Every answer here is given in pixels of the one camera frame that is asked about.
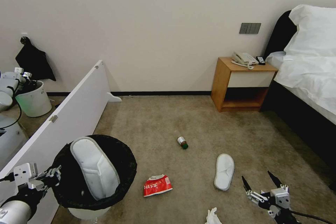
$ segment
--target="robotic hand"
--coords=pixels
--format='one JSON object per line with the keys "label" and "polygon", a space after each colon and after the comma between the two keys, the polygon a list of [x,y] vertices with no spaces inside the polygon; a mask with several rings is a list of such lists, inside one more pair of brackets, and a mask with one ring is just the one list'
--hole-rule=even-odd
{"label": "robotic hand", "polygon": [[0,224],[26,224],[37,209],[40,200],[52,186],[61,180],[61,166],[37,173],[36,163],[25,163],[0,181],[15,181],[16,195],[0,206]]}
{"label": "robotic hand", "polygon": [[291,202],[289,198],[289,187],[286,184],[282,184],[281,181],[274,176],[271,172],[267,171],[271,177],[273,183],[276,185],[276,189],[272,189],[270,192],[256,193],[252,191],[251,187],[247,183],[246,179],[242,176],[246,196],[259,207],[266,209],[268,214],[278,224],[301,224],[294,215],[301,215],[304,217],[316,219],[325,223],[332,224],[331,222],[324,220],[320,217],[294,212],[291,210]]}

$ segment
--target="nightstand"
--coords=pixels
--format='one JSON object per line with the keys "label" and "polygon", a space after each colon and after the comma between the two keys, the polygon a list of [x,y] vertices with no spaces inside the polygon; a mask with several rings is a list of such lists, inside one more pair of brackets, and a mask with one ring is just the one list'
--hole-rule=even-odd
{"label": "nightstand", "polygon": [[211,98],[219,112],[259,111],[277,68],[254,65],[253,70],[235,65],[231,58],[217,61]]}

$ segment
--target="telephone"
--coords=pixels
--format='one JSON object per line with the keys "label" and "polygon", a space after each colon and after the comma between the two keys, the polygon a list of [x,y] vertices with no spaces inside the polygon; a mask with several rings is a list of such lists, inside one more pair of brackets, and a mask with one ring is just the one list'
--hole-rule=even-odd
{"label": "telephone", "polygon": [[259,62],[246,52],[234,52],[232,54],[232,63],[242,67],[247,67],[248,69],[252,70],[254,67],[251,65],[256,65]]}

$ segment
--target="light switch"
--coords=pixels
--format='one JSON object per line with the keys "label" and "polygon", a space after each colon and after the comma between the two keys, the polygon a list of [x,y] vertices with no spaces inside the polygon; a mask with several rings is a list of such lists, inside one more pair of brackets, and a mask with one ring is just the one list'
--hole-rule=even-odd
{"label": "light switch", "polygon": [[239,31],[239,33],[240,33],[240,34],[245,34],[246,31],[247,31],[247,26],[248,26],[248,25],[249,25],[248,23],[242,23],[242,24],[241,24],[241,27],[240,27],[240,31]]}
{"label": "light switch", "polygon": [[258,34],[261,23],[242,23],[240,27],[240,34]]}

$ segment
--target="black cloth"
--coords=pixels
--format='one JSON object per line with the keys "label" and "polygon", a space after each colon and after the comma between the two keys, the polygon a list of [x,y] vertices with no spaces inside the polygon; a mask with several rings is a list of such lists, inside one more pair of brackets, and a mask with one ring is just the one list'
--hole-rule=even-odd
{"label": "black cloth", "polygon": [[62,166],[61,181],[52,190],[57,202],[65,208],[99,210],[110,207],[124,198],[137,173],[135,157],[126,144],[107,135],[90,135],[89,137],[97,142],[114,165],[120,178],[120,184],[112,196],[95,200],[86,185],[81,168],[70,151],[71,143],[69,143],[57,154],[51,166]]}
{"label": "black cloth", "polygon": [[46,53],[32,45],[29,38],[22,37],[23,47],[16,56],[16,61],[25,72],[32,73],[32,79],[51,79],[56,81],[53,70],[47,62]]}

